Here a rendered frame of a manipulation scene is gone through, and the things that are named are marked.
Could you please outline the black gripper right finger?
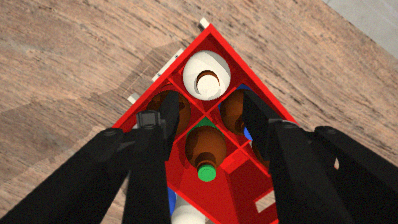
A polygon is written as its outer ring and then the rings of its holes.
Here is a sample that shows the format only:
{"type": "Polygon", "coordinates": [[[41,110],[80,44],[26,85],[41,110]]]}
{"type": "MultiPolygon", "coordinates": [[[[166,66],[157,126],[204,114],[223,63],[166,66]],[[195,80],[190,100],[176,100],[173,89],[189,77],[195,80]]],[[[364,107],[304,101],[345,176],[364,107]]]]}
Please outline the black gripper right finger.
{"type": "Polygon", "coordinates": [[[242,121],[270,161],[279,224],[398,224],[398,167],[388,160],[331,126],[283,120],[253,91],[242,121]]]}

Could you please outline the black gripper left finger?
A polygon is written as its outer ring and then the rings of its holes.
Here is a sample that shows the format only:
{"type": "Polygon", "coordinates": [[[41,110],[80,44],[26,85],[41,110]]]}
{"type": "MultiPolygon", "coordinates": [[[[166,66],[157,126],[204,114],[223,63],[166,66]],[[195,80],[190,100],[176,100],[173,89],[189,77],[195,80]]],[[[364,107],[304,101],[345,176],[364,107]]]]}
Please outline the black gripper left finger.
{"type": "Polygon", "coordinates": [[[172,224],[165,161],[180,121],[178,91],[136,120],[130,132],[111,127],[96,134],[0,224],[101,224],[129,171],[121,224],[172,224]]]}

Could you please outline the brown bottle with green cap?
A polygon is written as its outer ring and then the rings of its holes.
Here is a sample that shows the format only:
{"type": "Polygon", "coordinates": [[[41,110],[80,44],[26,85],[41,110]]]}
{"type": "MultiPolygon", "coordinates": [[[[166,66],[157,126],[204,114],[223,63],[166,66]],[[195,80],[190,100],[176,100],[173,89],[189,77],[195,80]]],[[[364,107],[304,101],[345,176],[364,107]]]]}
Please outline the brown bottle with green cap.
{"type": "Polygon", "coordinates": [[[211,181],[227,153],[224,133],[206,116],[187,132],[185,155],[202,181],[211,181]]]}

